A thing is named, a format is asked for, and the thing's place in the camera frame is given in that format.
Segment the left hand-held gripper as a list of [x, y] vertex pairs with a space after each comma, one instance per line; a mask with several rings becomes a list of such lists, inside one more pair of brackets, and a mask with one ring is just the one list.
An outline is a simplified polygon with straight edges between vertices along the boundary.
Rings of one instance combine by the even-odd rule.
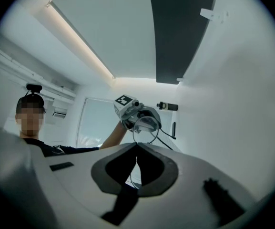
[[127, 130], [139, 134], [141, 131], [153, 133], [162, 128], [158, 112], [135, 97], [122, 95], [113, 103], [120, 122]]

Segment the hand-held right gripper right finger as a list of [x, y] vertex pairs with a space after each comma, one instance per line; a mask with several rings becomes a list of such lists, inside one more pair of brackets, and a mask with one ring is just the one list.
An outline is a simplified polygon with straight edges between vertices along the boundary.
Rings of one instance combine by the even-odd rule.
[[210, 178], [218, 181], [244, 210], [256, 203], [242, 184], [210, 163], [167, 148], [153, 145], [150, 148], [172, 159], [178, 166], [179, 175], [162, 195], [139, 199], [136, 212], [141, 228], [218, 227], [218, 215], [203, 188], [204, 181]]

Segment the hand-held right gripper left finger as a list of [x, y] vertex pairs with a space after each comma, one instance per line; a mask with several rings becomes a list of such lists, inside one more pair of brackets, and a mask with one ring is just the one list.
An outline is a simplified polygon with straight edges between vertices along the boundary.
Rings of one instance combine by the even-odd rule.
[[138, 202], [136, 190], [127, 187], [118, 195], [102, 192], [91, 169], [98, 160], [129, 147], [132, 145], [123, 144], [54, 157], [44, 157], [34, 148], [35, 174], [58, 225], [121, 224]]

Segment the person's left forearm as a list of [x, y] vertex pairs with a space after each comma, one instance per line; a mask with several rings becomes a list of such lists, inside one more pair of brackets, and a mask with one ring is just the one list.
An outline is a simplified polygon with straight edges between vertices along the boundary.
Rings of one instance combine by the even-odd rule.
[[118, 146], [123, 140], [127, 129], [119, 121], [109, 137], [104, 141], [99, 149], [105, 149], [113, 146]]

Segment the black cylindrical bottle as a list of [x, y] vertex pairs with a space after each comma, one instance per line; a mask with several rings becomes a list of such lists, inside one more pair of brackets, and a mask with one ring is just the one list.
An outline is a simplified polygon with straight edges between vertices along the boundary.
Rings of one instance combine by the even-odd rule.
[[159, 102], [156, 106], [160, 110], [178, 111], [178, 105], [177, 104], [170, 104], [170, 103], [166, 103], [166, 102]]

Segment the person's torso in black shirt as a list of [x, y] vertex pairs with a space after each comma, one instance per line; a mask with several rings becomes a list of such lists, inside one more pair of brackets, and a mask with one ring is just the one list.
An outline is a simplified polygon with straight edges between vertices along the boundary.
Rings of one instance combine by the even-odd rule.
[[51, 157], [51, 156], [62, 156], [62, 155], [72, 155], [72, 154], [79, 154], [79, 153], [86, 153], [91, 151], [97, 151], [99, 150], [98, 147], [92, 147], [92, 148], [74, 148], [71, 146], [49, 146], [45, 144], [44, 142], [34, 139], [34, 138], [24, 138], [25, 142], [29, 145], [38, 146], [45, 157]]

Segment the white window blind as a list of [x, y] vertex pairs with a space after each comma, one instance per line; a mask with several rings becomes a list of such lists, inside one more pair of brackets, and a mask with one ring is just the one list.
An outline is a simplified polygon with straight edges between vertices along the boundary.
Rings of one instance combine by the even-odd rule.
[[76, 138], [77, 148], [100, 147], [119, 122], [113, 102], [85, 99]]

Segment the white air vent unit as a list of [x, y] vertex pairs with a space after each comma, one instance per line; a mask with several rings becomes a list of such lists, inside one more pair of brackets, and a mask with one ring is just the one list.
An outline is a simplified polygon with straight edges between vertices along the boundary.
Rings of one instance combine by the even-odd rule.
[[53, 117], [64, 119], [66, 115], [67, 115], [67, 109], [63, 109], [59, 107], [53, 108], [53, 113], [52, 113]]

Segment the linear ceiling light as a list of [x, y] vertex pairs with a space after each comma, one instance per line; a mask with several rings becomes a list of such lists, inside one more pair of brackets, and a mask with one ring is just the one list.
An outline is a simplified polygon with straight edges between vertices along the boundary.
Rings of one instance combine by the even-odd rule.
[[96, 72], [107, 84], [111, 85], [115, 80], [114, 75], [52, 0], [46, 5], [44, 12], [55, 27], [56, 32], [59, 32], [62, 39], [66, 41], [67, 48]]

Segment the white ceiling track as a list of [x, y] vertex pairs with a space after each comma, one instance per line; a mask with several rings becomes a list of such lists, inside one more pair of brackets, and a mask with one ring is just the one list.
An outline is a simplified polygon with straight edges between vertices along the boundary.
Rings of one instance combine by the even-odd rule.
[[8, 56], [5, 52], [0, 50], [0, 62], [7, 65], [8, 67], [12, 68], [13, 70], [20, 72], [21, 74], [35, 80], [36, 82], [40, 83], [42, 86], [48, 87], [53, 89], [61, 94], [68, 95], [70, 97], [75, 98], [76, 94], [70, 90], [57, 86], [51, 82], [46, 81], [42, 76], [38, 75], [37, 73], [33, 72], [32, 70], [28, 69], [27, 67], [23, 66], [22, 64], [18, 63], [16, 60]]

